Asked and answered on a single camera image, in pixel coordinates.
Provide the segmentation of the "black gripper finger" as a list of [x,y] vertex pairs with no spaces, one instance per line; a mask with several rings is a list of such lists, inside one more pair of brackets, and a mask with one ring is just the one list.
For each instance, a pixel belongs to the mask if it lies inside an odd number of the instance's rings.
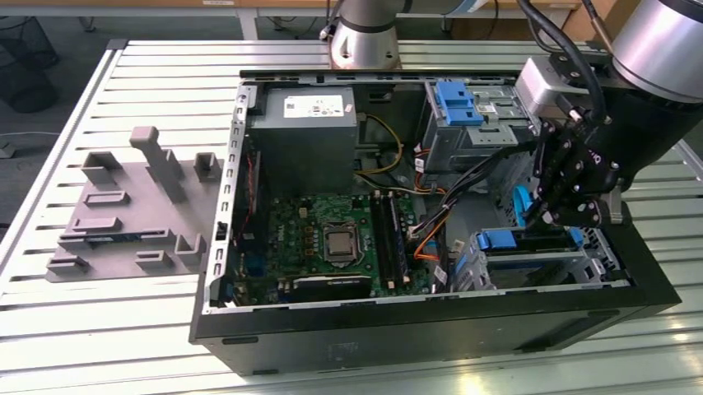
[[574,177],[581,172],[573,131],[550,121],[542,121],[533,157],[532,175],[537,178],[533,200],[524,218],[526,226],[556,223],[560,206],[572,191]]
[[619,179],[608,193],[580,194],[573,189],[558,197],[554,193],[537,193],[525,211],[525,229],[542,232],[552,227],[628,225],[629,209],[621,198],[621,183]]

